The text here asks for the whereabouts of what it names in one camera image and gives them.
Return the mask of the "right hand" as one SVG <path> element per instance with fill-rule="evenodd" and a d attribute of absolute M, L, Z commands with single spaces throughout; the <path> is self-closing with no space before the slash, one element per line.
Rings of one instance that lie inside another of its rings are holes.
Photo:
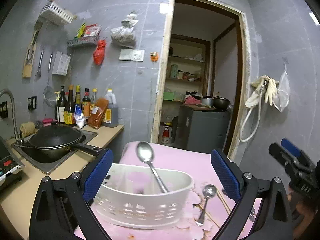
<path fill-rule="evenodd" d="M 319 205 L 290 190 L 287 195 L 289 202 L 292 202 L 293 197 L 298 199 L 294 210 L 303 217 L 300 223 L 293 227 L 293 239 L 319 239 Z"/>

